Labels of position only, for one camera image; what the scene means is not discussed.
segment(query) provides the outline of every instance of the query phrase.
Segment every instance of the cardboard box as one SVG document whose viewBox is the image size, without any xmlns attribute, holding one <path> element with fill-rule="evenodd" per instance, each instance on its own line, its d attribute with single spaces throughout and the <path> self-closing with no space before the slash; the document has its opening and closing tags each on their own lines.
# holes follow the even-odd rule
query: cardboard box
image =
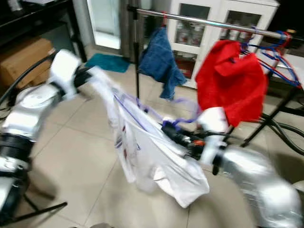
<svg viewBox="0 0 304 228">
<path fill-rule="evenodd" d="M 46 57 L 52 50 L 49 40 L 34 38 L 27 40 L 0 54 L 0 82 L 4 86 L 10 86 L 31 65 Z M 50 67 L 46 61 L 33 69 L 17 86 L 23 88 L 29 82 L 41 75 Z"/>
<path fill-rule="evenodd" d="M 44 82 L 46 82 L 49 78 L 49 69 L 42 72 L 40 75 L 38 75 L 36 78 L 34 78 L 33 81 L 30 82 L 31 86 L 38 86 Z"/>
</svg>

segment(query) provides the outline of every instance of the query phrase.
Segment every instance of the white cabinet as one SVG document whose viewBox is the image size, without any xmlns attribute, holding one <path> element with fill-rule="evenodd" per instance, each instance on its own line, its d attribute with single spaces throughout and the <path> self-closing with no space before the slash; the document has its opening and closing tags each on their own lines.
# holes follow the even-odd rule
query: white cabinet
<svg viewBox="0 0 304 228">
<path fill-rule="evenodd" d="M 267 29 L 278 5 L 275 0 L 172 0 L 170 13 Z M 195 75 L 214 43 L 243 41 L 246 33 L 170 19 L 168 37 L 176 63 L 188 79 L 185 86 L 196 87 Z M 256 35 L 250 43 L 258 44 L 261 38 Z"/>
</svg>

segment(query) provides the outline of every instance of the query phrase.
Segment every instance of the black tripod leg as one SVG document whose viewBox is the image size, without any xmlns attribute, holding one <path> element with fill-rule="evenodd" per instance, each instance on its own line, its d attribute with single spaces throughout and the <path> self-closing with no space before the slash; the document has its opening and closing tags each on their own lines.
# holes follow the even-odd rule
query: black tripod leg
<svg viewBox="0 0 304 228">
<path fill-rule="evenodd" d="M 135 56 L 135 72 L 136 72 L 136 97 L 139 98 L 139 72 L 138 72 L 138 65 L 139 65 L 139 43 L 134 42 L 134 56 Z"/>
<path fill-rule="evenodd" d="M 39 208 L 24 194 L 24 200 L 35 210 L 39 211 Z"/>
<path fill-rule="evenodd" d="M 63 208 L 66 205 L 67 205 L 67 202 L 64 202 L 64 203 L 61 203 L 61 204 L 58 204 L 58 205 L 55 205 L 55 206 L 52 206 L 52 207 L 49 207 L 49 208 L 45 208 L 45 209 L 42 209 L 42 210 L 35 211 L 33 213 L 29 213 L 27 215 L 22 215 L 22 216 L 14 218 L 14 220 L 11 223 L 15 223 L 15 222 L 19 222 L 19 221 L 22 221 L 22 220 L 25 220 L 25 219 L 29 219 L 29 218 L 32 218 L 34 216 L 41 215 L 41 214 L 56 210 L 58 208 Z"/>
<path fill-rule="evenodd" d="M 281 101 L 278 107 L 271 113 L 271 115 L 263 121 L 263 123 L 248 137 L 244 140 L 241 147 L 247 146 L 250 141 L 266 126 L 270 123 L 270 121 L 294 98 L 294 96 L 298 93 L 299 89 L 297 87 L 293 87 L 288 95 Z"/>
</svg>

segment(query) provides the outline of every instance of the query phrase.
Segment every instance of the floor tile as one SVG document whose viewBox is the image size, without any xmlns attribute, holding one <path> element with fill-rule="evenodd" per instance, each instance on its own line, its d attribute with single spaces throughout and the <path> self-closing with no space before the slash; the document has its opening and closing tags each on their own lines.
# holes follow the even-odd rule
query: floor tile
<svg viewBox="0 0 304 228">
<path fill-rule="evenodd" d="M 253 126 L 245 125 L 241 123 L 238 127 L 234 129 L 231 135 L 236 136 L 239 139 L 230 138 L 229 142 L 237 145 L 241 145 L 244 139 L 246 139 L 248 136 L 250 136 L 256 128 Z M 266 132 L 265 130 L 262 130 L 251 142 L 246 148 L 250 148 L 252 150 L 255 150 L 257 152 L 260 152 L 264 154 L 265 156 L 269 156 L 268 154 L 268 145 L 266 140 Z"/>
<path fill-rule="evenodd" d="M 21 205 L 20 215 L 31 213 L 33 210 L 27 205 Z M 83 228 L 83 226 L 74 223 L 68 219 L 58 216 L 56 211 L 45 213 L 31 219 L 13 223 L 10 228 Z"/>
<path fill-rule="evenodd" d="M 80 95 L 77 95 L 73 100 L 62 101 L 54 110 L 52 110 L 52 113 L 47 120 L 64 125 L 85 101 L 86 100 Z"/>
<path fill-rule="evenodd" d="M 159 96 L 162 93 L 162 85 L 163 85 L 162 83 L 156 83 L 154 85 L 153 89 L 151 90 L 151 93 L 149 94 L 149 96 L 147 98 L 148 101 L 192 111 L 192 108 L 187 107 L 184 103 L 175 104 L 175 103 L 171 103 L 170 101 L 168 101 L 166 99 L 160 98 Z M 197 102 L 197 91 L 194 89 L 191 89 L 191 88 L 177 86 L 177 87 L 175 87 L 174 99 L 178 99 L 178 98 L 186 98 L 187 100 L 194 101 L 196 103 Z"/>
<path fill-rule="evenodd" d="M 31 157 L 35 157 L 42 150 L 42 148 L 55 136 L 55 134 L 57 134 L 61 127 L 61 125 L 46 121 L 42 128 L 40 136 L 32 149 Z"/>
<path fill-rule="evenodd" d="M 263 112 L 266 114 L 271 114 L 271 112 L 276 109 L 277 105 L 282 101 L 281 98 L 266 96 L 264 100 L 264 109 Z M 301 107 L 296 101 L 290 101 L 287 104 L 287 107 L 290 108 L 299 108 Z M 282 122 L 284 124 L 290 124 L 292 126 L 296 126 L 300 129 L 304 129 L 304 117 L 292 115 L 288 113 L 279 112 L 275 118 L 276 121 Z"/>
<path fill-rule="evenodd" d="M 56 200 L 32 196 L 44 207 L 67 201 L 59 214 L 84 224 L 115 161 L 112 141 L 63 127 L 35 158 L 30 172 L 35 186 Z"/>
<path fill-rule="evenodd" d="M 205 172 L 210 193 L 190 206 L 188 228 L 255 228 L 249 206 L 237 185 Z"/>
<path fill-rule="evenodd" d="M 106 71 L 106 73 L 127 93 L 136 96 L 136 76 L 133 64 L 130 64 L 128 70 L 125 73 L 118 73 L 113 71 Z M 139 74 L 139 77 L 140 100 L 144 101 L 149 96 L 156 82 L 151 77 L 146 75 Z"/>
<path fill-rule="evenodd" d="M 86 94 L 88 96 L 95 93 L 95 90 L 93 89 L 93 87 L 91 87 L 90 83 L 85 83 L 84 85 L 80 86 L 78 89 L 80 92 L 83 92 L 84 94 Z"/>
<path fill-rule="evenodd" d="M 304 180 L 304 156 L 289 148 L 277 135 L 266 135 L 270 159 L 277 171 L 290 183 Z M 300 148 L 304 148 L 302 139 L 292 139 Z"/>
<path fill-rule="evenodd" d="M 101 54 L 105 54 L 105 55 L 115 55 L 116 56 L 116 54 L 106 52 L 104 50 L 96 49 L 94 44 L 86 45 L 85 46 L 85 53 L 86 53 L 87 59 L 90 59 L 96 53 L 101 53 Z"/>
<path fill-rule="evenodd" d="M 85 102 L 67 122 L 67 126 L 112 140 L 112 130 L 108 124 L 107 112 L 102 98 L 93 94 L 93 99 Z"/>
<path fill-rule="evenodd" d="M 192 112 L 188 110 L 184 110 L 170 105 L 160 104 L 152 101 L 146 101 L 144 104 L 153 108 L 162 117 L 168 117 L 173 120 L 178 118 L 185 118 L 185 119 L 192 118 Z M 180 123 L 179 125 L 191 131 L 194 131 L 196 129 L 196 123 Z"/>
<path fill-rule="evenodd" d="M 188 209 L 166 193 L 146 194 L 127 183 L 117 162 L 85 225 L 107 222 L 116 228 L 185 228 L 187 217 Z"/>
<path fill-rule="evenodd" d="M 292 115 L 292 114 L 289 114 L 289 115 L 290 115 L 290 123 L 288 123 L 288 124 L 293 126 L 293 127 L 298 128 L 299 130 L 304 132 L 304 117 L 303 116 L 298 116 L 298 115 Z M 298 135 L 298 134 L 296 134 L 292 131 L 285 130 L 285 132 L 290 137 L 303 139 L 302 136 L 300 136 L 300 135 Z"/>
</svg>

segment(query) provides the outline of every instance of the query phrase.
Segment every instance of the bottle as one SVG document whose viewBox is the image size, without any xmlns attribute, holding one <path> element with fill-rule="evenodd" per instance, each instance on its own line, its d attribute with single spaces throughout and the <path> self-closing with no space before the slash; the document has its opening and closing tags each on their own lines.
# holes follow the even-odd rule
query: bottle
<svg viewBox="0 0 304 228">
<path fill-rule="evenodd" d="M 197 46 L 197 47 L 200 46 L 200 42 L 203 37 L 203 28 L 204 28 L 204 25 L 200 25 L 200 24 L 193 26 L 190 45 Z"/>
<path fill-rule="evenodd" d="M 239 26 L 239 22 L 236 21 L 233 25 Z M 238 34 L 239 34 L 239 31 L 237 31 L 237 30 L 231 30 L 230 33 L 229 33 L 229 39 L 230 40 L 237 40 Z"/>
<path fill-rule="evenodd" d="M 179 21 L 177 24 L 177 43 L 187 44 L 189 40 L 189 30 L 185 28 L 184 24 Z"/>
<path fill-rule="evenodd" d="M 247 36 L 247 32 L 240 32 L 240 34 L 239 34 L 239 41 L 240 42 L 246 41 L 246 36 Z"/>
<path fill-rule="evenodd" d="M 223 40 L 223 39 L 227 39 L 228 35 L 229 35 L 230 30 L 228 28 L 222 28 L 221 32 L 220 32 L 220 37 L 219 39 Z"/>
</svg>

